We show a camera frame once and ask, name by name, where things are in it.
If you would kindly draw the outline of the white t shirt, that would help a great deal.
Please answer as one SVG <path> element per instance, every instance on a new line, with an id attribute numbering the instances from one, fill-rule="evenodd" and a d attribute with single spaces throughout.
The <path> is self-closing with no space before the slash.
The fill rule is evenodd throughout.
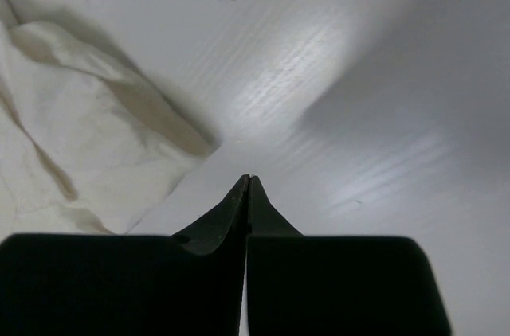
<path id="1" fill-rule="evenodd" d="M 2 0 L 2 237 L 130 232 L 212 150 L 139 74 Z"/>

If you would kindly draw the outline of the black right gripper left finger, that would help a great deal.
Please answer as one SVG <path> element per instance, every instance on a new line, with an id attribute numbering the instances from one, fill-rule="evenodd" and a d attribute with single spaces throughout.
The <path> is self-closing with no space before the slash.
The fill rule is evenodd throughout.
<path id="1" fill-rule="evenodd" d="M 243 175 L 171 236 L 9 236 L 1 244 L 2 334 L 238 334 L 248 189 Z"/>

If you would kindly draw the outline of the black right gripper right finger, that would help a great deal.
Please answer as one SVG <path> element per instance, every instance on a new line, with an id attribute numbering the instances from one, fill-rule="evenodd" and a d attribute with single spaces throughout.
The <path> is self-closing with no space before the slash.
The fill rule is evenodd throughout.
<path id="1" fill-rule="evenodd" d="M 403 236 L 305 236 L 248 190 L 252 335 L 450 335 L 431 264 Z"/>

